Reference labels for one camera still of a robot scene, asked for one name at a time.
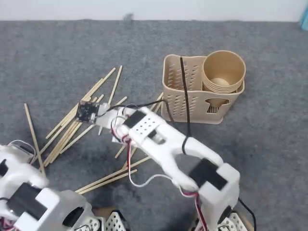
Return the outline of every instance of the perforated metal bracket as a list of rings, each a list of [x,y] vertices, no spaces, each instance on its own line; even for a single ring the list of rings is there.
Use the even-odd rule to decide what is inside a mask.
[[[106,231],[126,231],[120,215],[117,212],[112,212],[106,221]]]
[[[194,229],[195,231],[203,230],[202,224],[199,221]],[[225,218],[216,229],[208,231],[248,231],[237,213],[231,213],[228,218]]]
[[[100,229],[101,224],[97,219],[93,219],[93,218],[87,218],[85,220],[85,222],[83,223],[83,225],[80,226],[80,228],[74,229],[75,231],[89,231],[89,229],[91,231],[99,231],[99,230],[104,230],[104,226],[103,226],[103,221],[102,221],[102,228]]]
[[[236,231],[248,231],[237,213],[231,213],[229,219],[235,224]]]

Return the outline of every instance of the gray carpet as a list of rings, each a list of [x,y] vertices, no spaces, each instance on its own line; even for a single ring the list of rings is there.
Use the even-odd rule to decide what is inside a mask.
[[[241,197],[255,211],[259,230],[306,230],[308,33],[298,24],[0,22],[0,143],[32,142],[24,102],[42,147],[46,134],[113,66],[124,66],[114,102],[128,96],[129,103],[145,103],[162,91],[167,54],[221,49],[244,58],[246,89],[222,124],[193,124],[193,136],[240,171]],[[97,95],[108,96],[114,79]],[[110,140],[107,131],[98,137],[93,129],[47,169],[51,186],[75,190],[122,167],[125,157],[114,159],[119,145]],[[162,172],[153,161],[138,169],[136,182]],[[85,196],[93,206],[118,207],[133,230],[186,230],[195,215],[193,201],[165,179],[141,189],[123,179]]]

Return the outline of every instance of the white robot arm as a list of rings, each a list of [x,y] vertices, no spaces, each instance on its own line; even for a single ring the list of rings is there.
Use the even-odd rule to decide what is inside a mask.
[[[181,148],[186,136],[147,107],[110,110],[105,103],[83,102],[79,105],[77,119],[111,129],[116,136],[113,138],[115,142],[130,139],[132,145],[161,166],[173,184],[197,192],[203,217],[210,229],[215,229],[237,204],[240,173],[223,163],[216,152],[189,137],[185,153],[200,158],[200,162],[188,176],[184,174],[179,170],[175,156],[183,154]]]
[[[73,191],[47,188],[49,181],[28,162],[21,145],[0,145],[0,217],[21,231],[103,231],[86,199]]]

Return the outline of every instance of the beige plastic basket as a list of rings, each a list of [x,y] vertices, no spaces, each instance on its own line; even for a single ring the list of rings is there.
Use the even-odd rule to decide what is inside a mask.
[[[230,94],[214,93],[203,90],[202,76],[205,56],[183,57],[185,78],[188,89],[188,99],[191,122],[219,124],[224,115],[244,91],[244,81],[239,89]],[[186,122],[186,104],[183,90],[180,56],[170,54],[164,59],[163,69],[164,99],[167,99],[171,114],[176,122]],[[221,106],[212,106],[209,103],[215,100],[225,99]],[[166,106],[163,104],[162,118],[170,121]]]

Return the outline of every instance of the paper cup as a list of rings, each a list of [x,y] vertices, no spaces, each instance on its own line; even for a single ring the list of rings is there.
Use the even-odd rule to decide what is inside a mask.
[[[202,82],[206,90],[228,94],[240,87],[245,74],[245,62],[238,54],[215,51],[203,62]]]

